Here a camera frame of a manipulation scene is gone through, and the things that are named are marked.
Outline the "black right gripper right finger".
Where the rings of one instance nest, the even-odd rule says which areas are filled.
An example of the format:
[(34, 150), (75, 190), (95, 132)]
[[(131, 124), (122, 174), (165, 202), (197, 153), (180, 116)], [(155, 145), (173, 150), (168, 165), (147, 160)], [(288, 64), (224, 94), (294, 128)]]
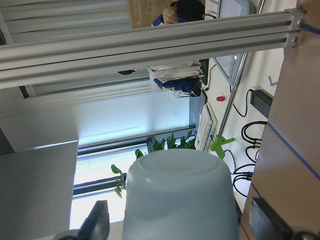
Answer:
[(261, 197), (251, 200), (249, 225), (256, 240), (295, 239), (293, 229)]

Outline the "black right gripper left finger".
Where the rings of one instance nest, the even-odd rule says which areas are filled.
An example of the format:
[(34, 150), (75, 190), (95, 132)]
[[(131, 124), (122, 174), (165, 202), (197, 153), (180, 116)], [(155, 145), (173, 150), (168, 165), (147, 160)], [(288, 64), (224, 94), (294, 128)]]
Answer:
[(98, 200), (83, 222), (79, 240), (106, 240), (110, 233), (110, 216), (107, 200)]

